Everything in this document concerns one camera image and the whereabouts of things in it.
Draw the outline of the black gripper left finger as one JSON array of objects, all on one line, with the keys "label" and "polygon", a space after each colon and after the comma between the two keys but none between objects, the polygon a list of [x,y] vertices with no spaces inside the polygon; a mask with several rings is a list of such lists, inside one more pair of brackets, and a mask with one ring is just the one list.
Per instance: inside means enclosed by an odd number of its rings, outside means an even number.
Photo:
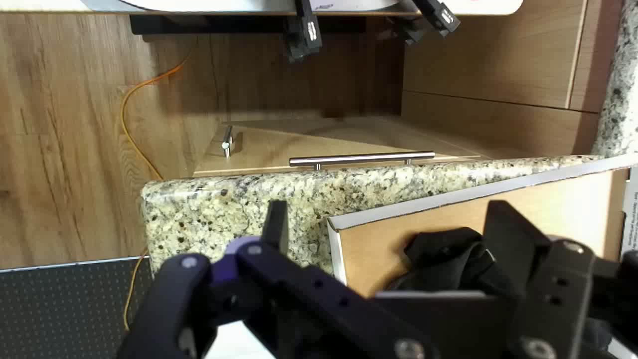
[{"label": "black gripper left finger", "polygon": [[224,258],[166,260],[118,359],[204,359],[224,326],[244,324],[276,359],[427,359],[427,340],[316,266],[288,258],[288,206]]}]

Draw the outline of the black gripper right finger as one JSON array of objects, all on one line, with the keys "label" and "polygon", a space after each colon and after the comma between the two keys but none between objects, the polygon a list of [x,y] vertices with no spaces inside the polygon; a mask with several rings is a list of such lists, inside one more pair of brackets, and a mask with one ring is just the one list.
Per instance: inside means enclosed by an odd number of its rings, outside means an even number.
[{"label": "black gripper right finger", "polygon": [[637,256],[601,260],[555,240],[507,202],[487,208],[479,232],[523,292],[394,292],[376,302],[427,340],[427,359],[613,359],[609,346],[638,348]]}]

